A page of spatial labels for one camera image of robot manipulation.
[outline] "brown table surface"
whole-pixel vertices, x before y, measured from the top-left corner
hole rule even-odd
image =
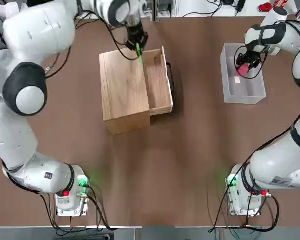
[[[214,220],[219,207],[217,188],[221,197],[232,167],[285,130],[300,113],[300,90],[291,74],[294,57],[286,52],[270,56],[263,68],[264,100],[256,105],[224,103],[223,45],[242,43],[245,31],[261,21],[145,20],[146,49],[164,46],[173,68],[174,109],[172,114],[152,117],[150,128],[119,136],[111,136],[103,122],[99,68],[99,54],[115,50],[115,45],[101,22],[86,25],[77,32],[67,65],[47,81],[46,108],[29,118],[38,150],[82,166],[92,183],[101,187],[112,226],[211,226],[209,213]],[[123,39],[125,29],[115,34]],[[273,194],[281,207],[279,225],[300,227],[300,190]],[[96,225],[95,209],[90,205],[88,217],[74,218],[72,223]],[[231,217],[230,224],[240,221]],[[271,225],[269,210],[265,208],[251,224]],[[0,226],[49,225],[42,200],[10,183],[0,162]],[[218,226],[224,225],[221,215]]]

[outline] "clear plastic container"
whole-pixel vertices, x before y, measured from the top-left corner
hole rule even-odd
[[[229,104],[256,104],[266,97],[266,88],[262,70],[254,79],[241,77],[235,68],[234,57],[237,49],[242,43],[225,43],[223,46],[221,61],[221,73],[223,83],[224,102]],[[247,49],[242,47],[236,54],[245,53]],[[253,78],[260,70],[261,64],[257,68],[251,69],[245,77]]]

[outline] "wooden drawer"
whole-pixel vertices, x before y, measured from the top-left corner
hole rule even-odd
[[[142,55],[150,116],[172,112],[174,102],[168,78],[165,49],[145,51]]]
[[[128,58],[136,53],[125,48]],[[164,48],[145,51],[142,62],[119,51],[100,54],[103,121],[112,134],[150,126],[150,116],[171,113],[173,99]]]

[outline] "drawer handle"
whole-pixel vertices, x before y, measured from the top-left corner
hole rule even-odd
[[[175,91],[175,81],[174,81],[174,75],[172,74],[172,67],[170,62],[167,62],[166,65],[169,67],[170,69],[170,75],[171,75],[171,81],[170,81],[170,89],[171,89],[171,93],[173,94]]]

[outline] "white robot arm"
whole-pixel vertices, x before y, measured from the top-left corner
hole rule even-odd
[[[247,31],[245,45],[248,52],[264,53],[280,48],[296,55],[292,76],[300,87],[300,22],[284,21],[287,16],[283,8],[275,7],[261,25]],[[233,168],[228,184],[241,166]],[[250,163],[243,166],[229,188],[231,214],[254,216],[262,204],[263,190],[293,188],[300,188],[300,119],[282,138],[256,151]]]
[[[38,141],[25,117],[46,105],[48,91],[42,62],[69,48],[75,38],[76,16],[96,13],[111,26],[125,24],[127,47],[143,49],[148,35],[140,21],[139,0],[55,0],[23,8],[3,24],[5,48],[0,48],[0,158],[6,176],[18,185],[56,194],[63,216],[80,216],[84,200],[78,194],[88,180],[77,165],[59,162],[37,152]]]

